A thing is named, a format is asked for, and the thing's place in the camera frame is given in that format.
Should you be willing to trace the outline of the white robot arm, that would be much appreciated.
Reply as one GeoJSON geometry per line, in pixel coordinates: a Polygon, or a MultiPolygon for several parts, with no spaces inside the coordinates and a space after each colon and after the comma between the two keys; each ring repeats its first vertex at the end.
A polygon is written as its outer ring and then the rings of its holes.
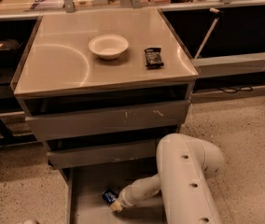
{"type": "Polygon", "coordinates": [[[222,224],[206,180],[225,160],[214,144],[181,133],[164,136],[157,146],[158,173],[135,180],[110,204],[114,212],[162,195],[168,224],[222,224]]]}

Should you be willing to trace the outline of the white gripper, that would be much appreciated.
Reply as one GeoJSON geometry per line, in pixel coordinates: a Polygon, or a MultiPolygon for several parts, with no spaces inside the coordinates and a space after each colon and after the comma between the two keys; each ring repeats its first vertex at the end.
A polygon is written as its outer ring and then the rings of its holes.
{"type": "Polygon", "coordinates": [[[110,204],[110,208],[113,212],[121,212],[124,208],[131,208],[137,204],[137,199],[134,196],[135,187],[129,185],[125,187],[119,194],[119,201],[115,200],[110,204]]]}

